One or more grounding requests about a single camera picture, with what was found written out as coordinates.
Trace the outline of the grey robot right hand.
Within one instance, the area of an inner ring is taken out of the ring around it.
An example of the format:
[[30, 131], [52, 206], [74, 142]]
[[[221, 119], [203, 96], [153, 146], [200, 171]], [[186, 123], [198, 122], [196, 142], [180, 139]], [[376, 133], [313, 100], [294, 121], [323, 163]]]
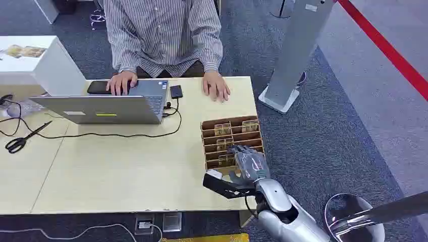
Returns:
[[234, 171], [229, 172], [233, 183], [239, 185], [252, 184], [260, 179], [271, 178], [269, 166], [263, 153], [243, 145], [232, 145], [228, 153], [234, 156], [234, 160], [241, 171], [237, 176]]

